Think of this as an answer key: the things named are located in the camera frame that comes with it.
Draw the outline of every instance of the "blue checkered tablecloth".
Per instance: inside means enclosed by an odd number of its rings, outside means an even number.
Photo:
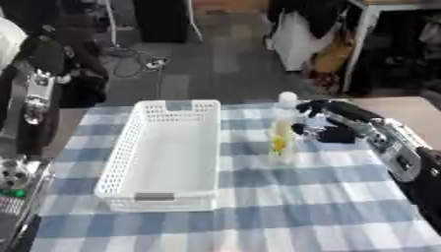
[[[294,165],[269,165],[272,104],[222,107],[217,210],[113,213],[94,188],[130,110],[84,117],[52,166],[32,251],[441,251],[366,143],[298,139]]]

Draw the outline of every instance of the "chair leg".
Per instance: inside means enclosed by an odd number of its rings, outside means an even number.
[[[202,36],[202,33],[199,30],[199,28],[195,22],[195,14],[193,11],[193,0],[187,0],[187,8],[188,8],[188,17],[190,19],[190,25],[193,28],[193,30],[195,31],[196,35],[198,36],[199,41],[204,42],[204,38]]]

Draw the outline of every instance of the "bottle label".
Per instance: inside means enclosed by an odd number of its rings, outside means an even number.
[[[271,143],[271,149],[274,153],[277,153],[279,156],[282,155],[284,149],[286,148],[286,141],[282,137],[274,137]]]

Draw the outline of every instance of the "basket handle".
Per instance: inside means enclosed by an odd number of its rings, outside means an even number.
[[[165,108],[168,111],[193,110],[193,102],[191,100],[167,100]]]
[[[135,193],[135,201],[174,201],[172,193]]]

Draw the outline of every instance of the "bottle cap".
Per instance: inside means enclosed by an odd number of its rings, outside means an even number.
[[[279,104],[283,107],[295,108],[297,106],[297,94],[293,92],[279,94]]]

